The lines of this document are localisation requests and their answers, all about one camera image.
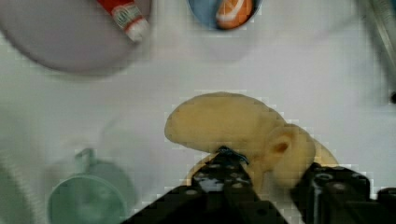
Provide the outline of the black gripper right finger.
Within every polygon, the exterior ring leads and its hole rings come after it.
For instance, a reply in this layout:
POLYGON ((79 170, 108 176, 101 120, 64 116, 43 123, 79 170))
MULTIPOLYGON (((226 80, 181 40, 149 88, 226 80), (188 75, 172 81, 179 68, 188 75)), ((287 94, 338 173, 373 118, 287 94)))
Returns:
POLYGON ((305 224, 395 224, 395 188, 370 198, 365 176, 342 166, 313 163, 290 191, 305 224))

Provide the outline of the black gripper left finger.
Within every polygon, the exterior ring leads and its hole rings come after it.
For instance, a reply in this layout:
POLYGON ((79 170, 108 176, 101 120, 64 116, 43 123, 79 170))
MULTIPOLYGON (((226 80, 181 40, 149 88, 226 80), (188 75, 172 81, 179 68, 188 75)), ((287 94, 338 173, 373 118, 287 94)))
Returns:
POLYGON ((171 189, 121 224, 288 224, 254 192, 244 163, 246 156, 220 147, 188 186, 171 189))

